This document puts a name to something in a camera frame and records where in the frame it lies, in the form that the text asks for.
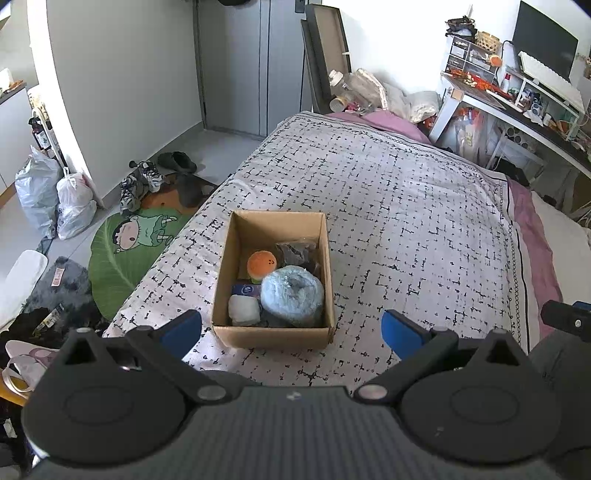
gray rug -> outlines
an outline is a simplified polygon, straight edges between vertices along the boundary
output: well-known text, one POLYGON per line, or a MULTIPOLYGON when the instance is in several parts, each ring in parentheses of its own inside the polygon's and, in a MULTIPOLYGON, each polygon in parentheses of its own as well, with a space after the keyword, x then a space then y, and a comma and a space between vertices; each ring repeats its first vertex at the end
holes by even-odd
POLYGON ((92 297, 88 270, 66 257, 59 257, 48 267, 35 285, 22 312, 30 313, 39 308, 52 311, 59 304, 64 313, 53 328, 61 335, 65 336, 70 328, 90 327, 101 331, 108 325, 92 297), (60 285, 52 287, 56 268, 64 268, 64 274, 60 285))

door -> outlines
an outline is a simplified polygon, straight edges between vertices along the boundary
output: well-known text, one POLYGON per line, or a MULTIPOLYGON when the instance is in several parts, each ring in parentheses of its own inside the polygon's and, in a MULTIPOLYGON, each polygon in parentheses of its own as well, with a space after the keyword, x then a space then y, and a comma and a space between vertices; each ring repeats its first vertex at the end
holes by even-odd
POLYGON ((303 0, 271 0, 267 134, 289 116, 312 109, 300 24, 300 20, 306 19, 305 3, 303 0))
POLYGON ((261 1, 198 0, 205 126, 259 135, 261 1))
POLYGON ((285 118, 311 110, 300 26, 308 1, 225 7, 198 0, 206 128, 266 137, 285 118))

green leaf rug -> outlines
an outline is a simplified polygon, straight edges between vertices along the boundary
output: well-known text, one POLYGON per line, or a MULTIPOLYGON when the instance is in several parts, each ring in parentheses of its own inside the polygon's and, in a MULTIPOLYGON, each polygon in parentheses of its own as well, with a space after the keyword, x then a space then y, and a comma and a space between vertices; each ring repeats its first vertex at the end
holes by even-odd
POLYGON ((119 213, 100 226, 92 241, 88 266, 92 296, 103 316, 112 320, 190 215, 170 208, 119 213))

white cabinet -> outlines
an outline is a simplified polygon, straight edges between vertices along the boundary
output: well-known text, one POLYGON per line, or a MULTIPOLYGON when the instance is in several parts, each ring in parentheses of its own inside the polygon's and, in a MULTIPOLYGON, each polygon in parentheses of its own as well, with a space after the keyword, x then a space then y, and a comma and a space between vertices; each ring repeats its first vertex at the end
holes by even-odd
POLYGON ((31 105, 27 90, 0 99, 0 193, 14 182, 14 176, 22 168, 35 142, 31 127, 31 105))

computer monitor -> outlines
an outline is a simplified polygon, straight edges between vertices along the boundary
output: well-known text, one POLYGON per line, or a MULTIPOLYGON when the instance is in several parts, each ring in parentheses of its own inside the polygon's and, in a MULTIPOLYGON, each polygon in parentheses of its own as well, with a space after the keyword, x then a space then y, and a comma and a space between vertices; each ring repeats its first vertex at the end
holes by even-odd
POLYGON ((524 51, 568 80, 579 41, 554 20, 521 2, 513 33, 515 52, 524 51))

